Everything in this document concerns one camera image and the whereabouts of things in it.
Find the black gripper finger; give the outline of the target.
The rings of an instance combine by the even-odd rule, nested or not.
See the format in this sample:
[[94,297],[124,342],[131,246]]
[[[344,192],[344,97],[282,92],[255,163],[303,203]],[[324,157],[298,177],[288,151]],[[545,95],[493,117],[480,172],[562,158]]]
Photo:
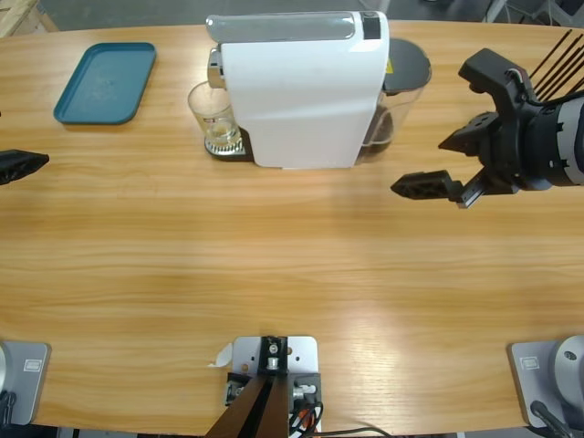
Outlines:
[[47,154],[32,151],[6,150],[0,156],[1,185],[23,179],[49,163]]

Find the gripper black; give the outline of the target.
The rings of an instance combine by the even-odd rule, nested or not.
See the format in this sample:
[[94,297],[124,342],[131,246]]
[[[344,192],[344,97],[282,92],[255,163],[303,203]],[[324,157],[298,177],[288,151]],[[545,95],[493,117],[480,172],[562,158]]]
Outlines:
[[477,157],[483,169],[467,183],[453,180],[446,170],[404,174],[391,190],[407,199],[446,199],[467,209],[482,194],[544,191],[555,184],[553,111],[541,111],[513,124],[502,122],[496,112],[484,112],[438,148]]

